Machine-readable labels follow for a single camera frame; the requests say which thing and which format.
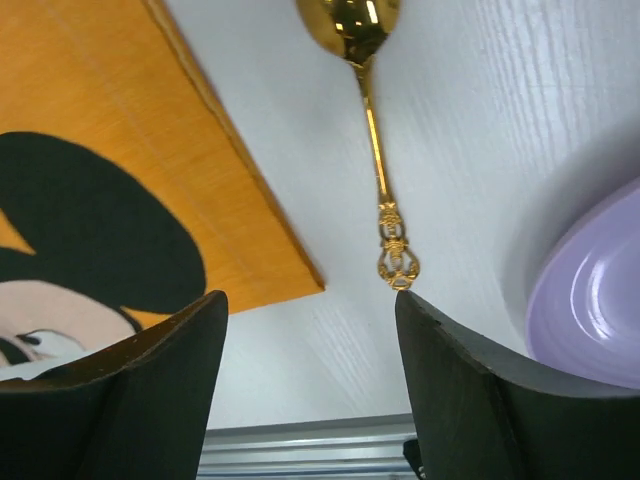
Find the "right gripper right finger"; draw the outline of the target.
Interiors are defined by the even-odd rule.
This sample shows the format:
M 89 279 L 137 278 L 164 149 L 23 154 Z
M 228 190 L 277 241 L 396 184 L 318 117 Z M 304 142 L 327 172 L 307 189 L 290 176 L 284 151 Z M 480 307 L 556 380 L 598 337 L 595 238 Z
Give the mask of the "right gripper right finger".
M 410 291 L 395 318 L 427 478 L 638 478 L 638 391 L 531 360 Z

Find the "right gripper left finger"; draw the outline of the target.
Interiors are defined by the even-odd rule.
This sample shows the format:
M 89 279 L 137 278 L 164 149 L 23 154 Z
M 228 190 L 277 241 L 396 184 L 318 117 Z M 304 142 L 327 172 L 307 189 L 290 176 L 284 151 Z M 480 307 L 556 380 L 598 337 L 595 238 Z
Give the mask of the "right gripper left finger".
M 228 299 L 34 379 L 1 384 L 4 479 L 193 479 L 220 368 Z

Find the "lilac plate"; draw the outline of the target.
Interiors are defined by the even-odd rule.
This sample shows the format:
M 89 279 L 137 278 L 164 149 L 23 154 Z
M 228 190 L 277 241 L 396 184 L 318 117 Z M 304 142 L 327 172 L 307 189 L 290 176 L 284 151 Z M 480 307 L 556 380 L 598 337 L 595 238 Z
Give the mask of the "lilac plate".
M 639 386 L 639 183 L 576 221 L 552 249 L 528 300 L 536 361 L 577 376 Z

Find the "orange Mickey Mouse placemat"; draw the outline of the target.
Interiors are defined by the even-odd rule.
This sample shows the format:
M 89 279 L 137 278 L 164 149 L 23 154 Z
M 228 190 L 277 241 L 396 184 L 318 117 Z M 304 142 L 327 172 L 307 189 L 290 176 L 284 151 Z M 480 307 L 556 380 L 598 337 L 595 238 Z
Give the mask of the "orange Mickey Mouse placemat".
M 323 281 L 161 1 L 1 5 L 1 363 Z

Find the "gold spoon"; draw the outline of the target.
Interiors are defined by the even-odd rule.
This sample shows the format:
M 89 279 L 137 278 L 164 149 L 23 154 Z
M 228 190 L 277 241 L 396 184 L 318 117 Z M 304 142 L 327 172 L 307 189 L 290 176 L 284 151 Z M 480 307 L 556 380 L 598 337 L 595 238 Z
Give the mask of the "gold spoon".
M 300 18 L 314 41 L 344 60 L 357 79 L 372 148 L 378 190 L 378 231 L 381 253 L 378 275 L 395 291 L 408 290 L 420 274 L 420 263 L 410 247 L 385 165 L 373 94 L 375 58 L 393 32 L 399 1 L 297 0 Z

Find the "aluminium rail frame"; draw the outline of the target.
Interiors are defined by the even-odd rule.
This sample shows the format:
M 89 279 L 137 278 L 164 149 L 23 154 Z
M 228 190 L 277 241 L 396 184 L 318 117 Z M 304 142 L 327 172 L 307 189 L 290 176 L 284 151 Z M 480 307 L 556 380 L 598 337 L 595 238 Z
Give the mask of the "aluminium rail frame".
M 210 430 L 199 479 L 414 479 L 409 414 Z

